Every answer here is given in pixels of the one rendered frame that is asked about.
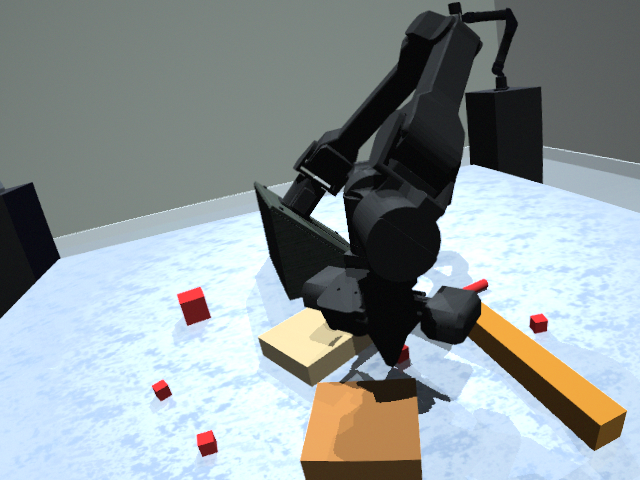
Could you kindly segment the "red square block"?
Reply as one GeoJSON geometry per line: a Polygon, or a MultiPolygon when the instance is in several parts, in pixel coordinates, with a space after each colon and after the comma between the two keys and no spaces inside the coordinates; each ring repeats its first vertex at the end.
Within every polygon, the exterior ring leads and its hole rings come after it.
{"type": "Polygon", "coordinates": [[[212,318],[201,287],[177,294],[187,326],[212,318]]]}
{"type": "Polygon", "coordinates": [[[153,388],[157,398],[161,402],[163,400],[165,400],[166,398],[169,398],[172,395],[168,384],[163,379],[160,380],[158,383],[153,384],[152,388],[153,388]]]}
{"type": "Polygon", "coordinates": [[[398,360],[398,363],[402,363],[404,360],[409,358],[409,346],[407,346],[406,344],[404,344],[404,347],[402,349],[400,358],[398,360]]]}
{"type": "Polygon", "coordinates": [[[539,315],[533,315],[529,318],[529,327],[535,334],[544,333],[547,331],[548,320],[541,313],[539,315]]]}
{"type": "Polygon", "coordinates": [[[198,448],[202,457],[218,453],[218,446],[212,430],[197,434],[198,448]]]}

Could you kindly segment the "orange long rectangular bar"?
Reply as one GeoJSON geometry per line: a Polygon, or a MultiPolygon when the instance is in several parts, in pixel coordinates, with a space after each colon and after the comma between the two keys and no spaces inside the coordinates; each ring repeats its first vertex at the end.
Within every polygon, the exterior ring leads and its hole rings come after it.
{"type": "Polygon", "coordinates": [[[468,337],[592,450],[621,436],[624,407],[482,301],[468,337]]]}

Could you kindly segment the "red cylinder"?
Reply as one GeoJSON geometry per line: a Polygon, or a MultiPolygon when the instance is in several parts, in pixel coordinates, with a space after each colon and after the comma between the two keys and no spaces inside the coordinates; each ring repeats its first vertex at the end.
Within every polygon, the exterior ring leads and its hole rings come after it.
{"type": "Polygon", "coordinates": [[[487,288],[489,286],[488,281],[483,278],[475,283],[472,283],[468,286],[463,287],[464,289],[474,290],[476,293],[487,288]]]}

